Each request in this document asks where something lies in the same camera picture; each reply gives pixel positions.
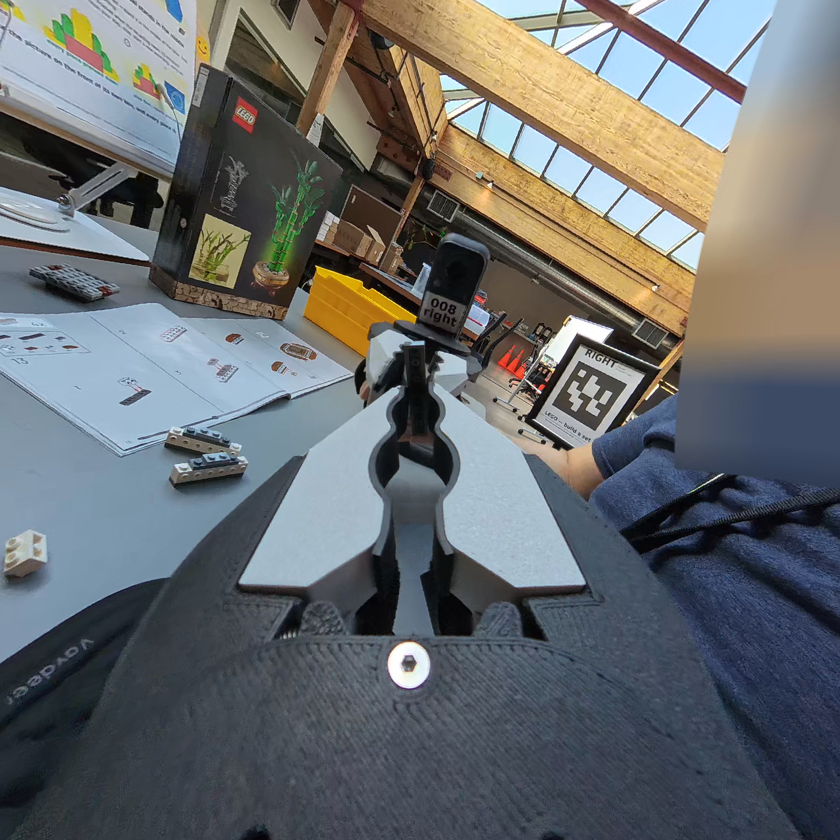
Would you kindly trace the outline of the brick picture poster board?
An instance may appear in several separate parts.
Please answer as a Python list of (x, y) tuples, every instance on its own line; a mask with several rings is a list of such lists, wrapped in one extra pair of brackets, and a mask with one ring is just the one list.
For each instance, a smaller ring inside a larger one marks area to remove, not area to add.
[(1, 2), (2, 112), (171, 180), (197, 71), (194, 1)]

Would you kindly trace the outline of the white instruction booklet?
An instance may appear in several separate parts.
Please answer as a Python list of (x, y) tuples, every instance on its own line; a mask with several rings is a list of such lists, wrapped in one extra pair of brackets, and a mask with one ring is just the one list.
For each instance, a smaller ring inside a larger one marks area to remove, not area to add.
[(3, 312), (1, 368), (119, 456), (353, 375), (276, 321), (181, 318), (158, 303)]

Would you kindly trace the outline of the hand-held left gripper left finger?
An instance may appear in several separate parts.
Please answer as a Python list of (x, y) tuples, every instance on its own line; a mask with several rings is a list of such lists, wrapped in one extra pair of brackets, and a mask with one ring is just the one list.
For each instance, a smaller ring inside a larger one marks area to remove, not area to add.
[(353, 632), (392, 635), (400, 572), (386, 488), (400, 466), (402, 400), (391, 389), (308, 451), (240, 590), (329, 602)]

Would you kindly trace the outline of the large brown panel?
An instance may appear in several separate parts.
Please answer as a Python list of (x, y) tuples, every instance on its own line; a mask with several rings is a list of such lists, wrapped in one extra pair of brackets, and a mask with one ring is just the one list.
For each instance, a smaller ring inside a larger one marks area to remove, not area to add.
[(340, 218), (365, 233), (372, 228), (387, 247), (393, 241), (393, 236), (403, 220), (403, 212), (352, 185)]

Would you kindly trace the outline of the white and grey brick strip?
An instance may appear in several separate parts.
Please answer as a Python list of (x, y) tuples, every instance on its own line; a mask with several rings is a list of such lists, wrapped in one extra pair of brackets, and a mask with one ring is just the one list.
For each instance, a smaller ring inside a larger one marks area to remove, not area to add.
[(169, 481), (174, 487), (181, 485), (242, 476), (249, 466), (244, 456), (228, 453), (204, 454), (173, 466)]
[(225, 453), (237, 456), (240, 445), (229, 437), (207, 427), (172, 427), (165, 437), (164, 445), (200, 454)]

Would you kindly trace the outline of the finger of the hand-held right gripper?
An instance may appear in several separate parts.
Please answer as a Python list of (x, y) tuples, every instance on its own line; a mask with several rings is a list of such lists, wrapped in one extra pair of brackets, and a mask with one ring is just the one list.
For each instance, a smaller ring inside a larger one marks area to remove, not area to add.
[(396, 329), (370, 329), (369, 349), (365, 358), (365, 382), (368, 385), (367, 403), (404, 383), (405, 358), (403, 345), (408, 335)]
[(468, 381), (468, 360), (465, 356), (437, 351), (428, 365), (427, 382), (438, 385), (453, 397), (462, 393)]

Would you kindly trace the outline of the yellow plastic bin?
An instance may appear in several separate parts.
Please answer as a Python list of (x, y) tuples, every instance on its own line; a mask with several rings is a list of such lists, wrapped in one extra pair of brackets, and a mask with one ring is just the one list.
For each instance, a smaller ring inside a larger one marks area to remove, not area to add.
[(415, 322), (416, 316), (361, 280), (316, 267), (304, 316), (335, 339), (366, 356), (369, 330), (378, 322)]

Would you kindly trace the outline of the black bamboo picture box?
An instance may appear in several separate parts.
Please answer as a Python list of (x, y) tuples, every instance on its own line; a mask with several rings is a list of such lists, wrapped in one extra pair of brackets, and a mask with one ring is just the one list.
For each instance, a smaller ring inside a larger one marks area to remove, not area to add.
[(254, 92), (202, 64), (150, 282), (178, 301), (283, 320), (341, 174)]

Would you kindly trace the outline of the white stand base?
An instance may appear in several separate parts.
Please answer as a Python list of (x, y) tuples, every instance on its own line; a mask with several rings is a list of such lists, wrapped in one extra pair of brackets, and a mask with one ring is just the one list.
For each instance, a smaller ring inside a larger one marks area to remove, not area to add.
[(56, 197), (2, 186), (2, 245), (138, 266), (148, 264), (151, 254), (147, 248), (135, 247), (85, 212), (94, 200), (138, 173), (136, 167), (119, 161), (79, 187), (60, 190)]

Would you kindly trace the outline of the small white toy brick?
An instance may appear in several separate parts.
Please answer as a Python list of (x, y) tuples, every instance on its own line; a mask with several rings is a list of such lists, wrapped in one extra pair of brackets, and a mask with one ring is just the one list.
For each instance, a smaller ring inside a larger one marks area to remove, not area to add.
[(48, 561), (45, 534), (28, 529), (6, 541), (3, 574), (7, 578), (23, 578), (44, 568)]

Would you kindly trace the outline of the black framed marker sign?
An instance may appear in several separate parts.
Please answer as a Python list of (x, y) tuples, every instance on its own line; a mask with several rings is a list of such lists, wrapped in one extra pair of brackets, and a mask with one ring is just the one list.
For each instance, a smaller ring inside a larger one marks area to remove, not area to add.
[(592, 444), (627, 420), (659, 368), (576, 335), (523, 422), (560, 448)]

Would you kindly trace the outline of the silver duct pipe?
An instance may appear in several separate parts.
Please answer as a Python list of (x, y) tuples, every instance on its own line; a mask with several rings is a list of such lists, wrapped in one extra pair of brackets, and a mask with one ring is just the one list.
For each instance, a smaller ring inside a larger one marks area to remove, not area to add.
[[(444, 222), (427, 211), (427, 202), (434, 190), (437, 190), (437, 188), (425, 186), (418, 203), (426, 215), (438, 222)], [(497, 224), (489, 222), (477, 213), (468, 210), (465, 204), (460, 204), (460, 209), (451, 224), (455, 227), (456, 233), (485, 245), (493, 259), (517, 270), (528, 278), (532, 284), (537, 284), (552, 291), (556, 296), (608, 323), (642, 347), (652, 350), (656, 354), (665, 354), (676, 346), (678, 338), (672, 332), (669, 332), (669, 336), (657, 350), (650, 349), (645, 344), (636, 341), (632, 336), (635, 326), (641, 319), (652, 321), (651, 318), (621, 303), (614, 296), (599, 289), (579, 274), (513, 237)]]

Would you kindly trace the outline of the white flip chart board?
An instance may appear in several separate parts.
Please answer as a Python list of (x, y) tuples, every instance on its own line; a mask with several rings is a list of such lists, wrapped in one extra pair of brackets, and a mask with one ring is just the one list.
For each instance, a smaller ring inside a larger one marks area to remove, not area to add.
[(565, 356), (566, 351), (578, 335), (599, 343), (605, 343), (612, 333), (613, 328), (605, 327), (601, 324), (575, 316), (569, 316), (560, 330), (545, 345), (542, 352), (542, 361), (552, 367), (556, 366)]

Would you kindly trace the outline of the person's right forearm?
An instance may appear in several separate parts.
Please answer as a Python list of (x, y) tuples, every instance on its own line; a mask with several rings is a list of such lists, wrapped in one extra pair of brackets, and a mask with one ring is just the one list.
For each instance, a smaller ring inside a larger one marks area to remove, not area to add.
[(537, 456), (581, 498), (589, 501), (595, 490), (611, 475), (599, 466), (593, 453), (593, 446), (564, 449), (549, 444), (537, 444), (524, 437), (515, 441), (526, 455)]

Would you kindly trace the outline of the flat grey brick base assembly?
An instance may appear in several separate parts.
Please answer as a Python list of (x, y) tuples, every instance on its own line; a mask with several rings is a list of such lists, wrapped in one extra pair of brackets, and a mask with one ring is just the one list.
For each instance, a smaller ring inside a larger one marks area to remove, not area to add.
[(36, 266), (28, 273), (31, 277), (42, 280), (48, 288), (62, 291), (83, 302), (100, 301), (121, 291), (118, 285), (65, 264)]

